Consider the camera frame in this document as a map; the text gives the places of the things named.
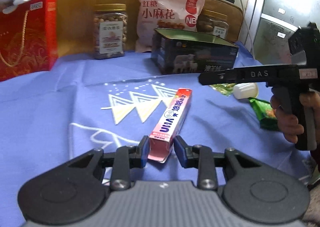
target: blue tablecloth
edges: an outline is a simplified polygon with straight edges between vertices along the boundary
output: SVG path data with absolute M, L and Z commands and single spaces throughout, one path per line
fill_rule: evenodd
M 235 66 L 244 65 L 259 63 L 240 45 Z M 148 53 L 107 60 L 78 54 L 60 58 L 50 72 L 1 82 L 0 226 L 24 222 L 17 193 L 27 180 L 92 148 L 111 152 L 138 143 L 179 87 L 193 90 L 180 132 L 189 145 L 207 145 L 215 152 L 234 147 L 296 177 L 309 174 L 308 152 L 296 150 L 279 132 L 260 129 L 248 101 L 201 86 L 197 77 L 161 75 Z M 269 100 L 271 90 L 264 83 L 259 89 L 259 98 Z M 196 176 L 196 169 L 183 169 L 174 155 L 165 164 L 150 162 L 132 170 L 133 180 L 196 182 Z M 224 182 L 221 171 L 218 179 Z

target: white plastic bottle cap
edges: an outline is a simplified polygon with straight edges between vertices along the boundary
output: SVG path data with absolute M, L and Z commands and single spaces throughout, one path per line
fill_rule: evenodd
M 237 84 L 233 87 L 233 95 L 237 99 L 244 99 L 258 96 L 259 89 L 256 83 Z

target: finger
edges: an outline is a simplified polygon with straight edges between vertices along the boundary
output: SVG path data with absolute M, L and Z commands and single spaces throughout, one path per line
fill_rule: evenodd
M 287 126 L 278 121 L 278 128 L 284 134 L 288 135 L 301 135 L 304 133 L 304 128 L 301 124 L 297 124 L 296 126 Z
M 277 109 L 280 106 L 280 101 L 273 95 L 270 100 L 271 107 Z
M 303 93 L 299 96 L 300 103 L 305 107 L 320 110 L 320 96 L 316 92 Z
M 296 135 L 290 135 L 290 134 L 284 134 L 284 138 L 291 143 L 297 143 L 298 142 L 298 136 Z
M 275 115 L 278 119 L 278 122 L 281 122 L 283 125 L 295 126 L 298 125 L 298 118 L 293 114 L 286 114 L 281 107 L 276 109 Z

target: black circular plate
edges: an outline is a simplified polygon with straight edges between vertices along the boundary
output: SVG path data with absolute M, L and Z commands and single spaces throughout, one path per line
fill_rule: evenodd
M 223 199 L 240 216 L 264 224 L 292 222 L 308 209 L 308 189 L 297 179 L 263 167 L 243 169 L 227 182 Z
M 43 174 L 24 184 L 18 194 L 24 217 L 59 225 L 78 222 L 97 211 L 106 200 L 106 188 L 92 174 L 79 173 Z

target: green snack packet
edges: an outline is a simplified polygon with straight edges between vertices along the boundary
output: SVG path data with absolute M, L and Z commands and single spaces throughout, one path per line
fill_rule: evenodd
M 209 85 L 213 90 L 219 91 L 225 96 L 230 96 L 233 93 L 233 87 L 235 86 L 235 83 L 232 84 L 215 84 L 215 85 Z
M 260 127 L 266 130 L 279 131 L 278 120 L 270 103 L 256 98 L 249 98 L 249 101 L 260 122 Z

